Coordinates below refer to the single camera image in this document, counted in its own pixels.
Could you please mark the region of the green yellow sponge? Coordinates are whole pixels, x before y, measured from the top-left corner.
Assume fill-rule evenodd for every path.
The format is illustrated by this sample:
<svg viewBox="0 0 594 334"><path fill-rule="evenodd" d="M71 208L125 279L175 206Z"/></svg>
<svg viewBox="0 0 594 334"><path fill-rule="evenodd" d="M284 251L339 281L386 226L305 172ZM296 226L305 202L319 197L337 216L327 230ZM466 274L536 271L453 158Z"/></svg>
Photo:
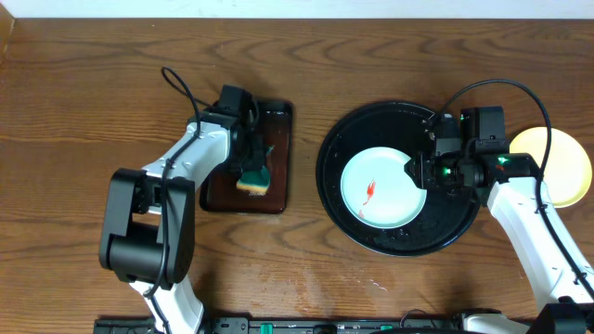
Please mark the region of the green yellow sponge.
<svg viewBox="0 0 594 334"><path fill-rule="evenodd" d="M265 148L265 160L259 170L244 172L236 183L236 188L245 191L254 196L263 196L267 193L271 185L271 172L269 156L274 150L274 146Z"/></svg>

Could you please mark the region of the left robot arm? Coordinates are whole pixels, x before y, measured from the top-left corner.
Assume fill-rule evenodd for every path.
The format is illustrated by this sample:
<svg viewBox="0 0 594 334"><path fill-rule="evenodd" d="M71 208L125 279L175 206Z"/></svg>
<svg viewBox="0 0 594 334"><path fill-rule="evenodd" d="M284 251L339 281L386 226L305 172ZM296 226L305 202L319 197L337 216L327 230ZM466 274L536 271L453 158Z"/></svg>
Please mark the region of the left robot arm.
<svg viewBox="0 0 594 334"><path fill-rule="evenodd" d="M211 112L189 119L182 137L140 170L110 179L99 262L142 295L161 333L196 333L204 306L188 270L195 243L196 192L231 161L263 159L261 114Z"/></svg>

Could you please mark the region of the yellow plate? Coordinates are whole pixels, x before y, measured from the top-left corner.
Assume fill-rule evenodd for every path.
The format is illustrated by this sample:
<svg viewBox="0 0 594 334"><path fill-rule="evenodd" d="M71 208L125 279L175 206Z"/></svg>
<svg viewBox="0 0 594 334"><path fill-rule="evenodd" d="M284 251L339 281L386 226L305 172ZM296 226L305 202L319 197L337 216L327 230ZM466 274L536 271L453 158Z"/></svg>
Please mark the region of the yellow plate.
<svg viewBox="0 0 594 334"><path fill-rule="evenodd" d="M541 165L546 140L546 127L530 128L514 137L510 152L528 153ZM592 177L592 165L584 148L565 132L552 129L551 149L544 173L552 204L556 208L576 204L587 194Z"/></svg>

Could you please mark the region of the pale blue plate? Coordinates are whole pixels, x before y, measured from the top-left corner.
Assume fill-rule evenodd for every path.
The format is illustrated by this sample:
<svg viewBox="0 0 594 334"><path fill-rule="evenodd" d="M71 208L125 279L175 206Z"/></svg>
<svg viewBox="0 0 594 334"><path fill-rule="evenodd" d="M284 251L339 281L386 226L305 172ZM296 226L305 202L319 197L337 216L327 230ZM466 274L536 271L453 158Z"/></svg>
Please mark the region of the pale blue plate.
<svg viewBox="0 0 594 334"><path fill-rule="evenodd" d="M340 190L347 210L360 223L381 229L401 227L421 212L427 191L405 172L410 157L397 149L367 148L342 170Z"/></svg>

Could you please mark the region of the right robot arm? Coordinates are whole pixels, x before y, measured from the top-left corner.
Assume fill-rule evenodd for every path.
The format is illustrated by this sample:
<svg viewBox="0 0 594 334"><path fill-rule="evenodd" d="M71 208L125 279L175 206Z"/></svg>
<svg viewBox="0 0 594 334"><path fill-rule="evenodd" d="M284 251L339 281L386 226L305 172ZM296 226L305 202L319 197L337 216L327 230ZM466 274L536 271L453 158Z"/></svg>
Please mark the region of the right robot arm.
<svg viewBox="0 0 594 334"><path fill-rule="evenodd" d="M464 333L587 333L593 330L592 267L550 201L542 164L515 151L500 119L450 115L429 123L431 148L405 170L417 187L468 190L501 225L522 265L537 305L536 319L496 311L458 317Z"/></svg>

